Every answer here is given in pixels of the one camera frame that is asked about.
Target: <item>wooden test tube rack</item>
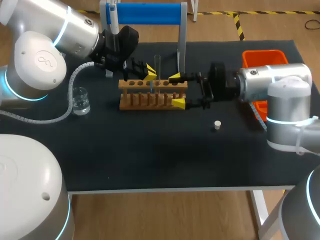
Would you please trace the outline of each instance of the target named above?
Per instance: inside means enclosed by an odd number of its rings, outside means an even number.
[[[188,83],[171,84],[168,80],[154,80],[155,93],[133,93],[128,90],[150,90],[150,82],[142,80],[119,80],[119,89],[123,90],[120,99],[120,110],[182,110],[171,105],[172,99],[186,98]]]

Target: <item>white cylinder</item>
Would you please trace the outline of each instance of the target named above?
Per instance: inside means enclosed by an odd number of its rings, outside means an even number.
[[[214,122],[214,129],[219,130],[221,127],[221,122],[220,121],[215,121]]]

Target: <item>yellow black hazard tape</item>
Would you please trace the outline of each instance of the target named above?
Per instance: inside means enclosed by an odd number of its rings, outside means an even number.
[[[100,14],[99,11],[77,10],[81,14]]]
[[[239,14],[233,14],[233,20],[236,26],[236,30],[238,31],[238,36],[240,38],[240,41],[245,41],[245,35],[244,31],[242,30],[242,27],[240,25],[240,19],[239,19]]]
[[[233,14],[320,14],[320,11],[203,11],[198,12],[198,15],[230,15]]]

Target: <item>orange tray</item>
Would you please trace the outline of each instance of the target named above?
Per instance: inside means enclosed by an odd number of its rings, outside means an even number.
[[[242,53],[242,67],[252,68],[265,65],[288,64],[286,55],[280,50],[248,50]],[[263,121],[267,121],[268,103],[267,101],[253,102],[257,112]]]

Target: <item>black mat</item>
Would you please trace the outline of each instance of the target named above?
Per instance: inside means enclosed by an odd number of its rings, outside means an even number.
[[[176,73],[174,43],[142,43],[136,59],[151,65],[162,58],[162,76]],[[188,43],[187,73],[209,69],[211,61],[227,69],[242,66],[245,50],[280,49],[290,63],[302,63],[293,41]],[[81,62],[69,60],[68,76]],[[34,119],[51,119],[67,108],[66,80],[32,109],[16,111]],[[320,162],[271,149],[247,104],[219,102],[211,109],[188,111],[119,111],[116,79],[96,68],[84,70],[76,86],[88,90],[91,112],[53,125],[31,125],[1,117],[0,132],[31,137],[57,158],[68,191],[296,185]],[[189,85],[196,98],[199,87]],[[320,115],[320,97],[312,88],[311,114]],[[222,122],[211,132],[213,122]]]

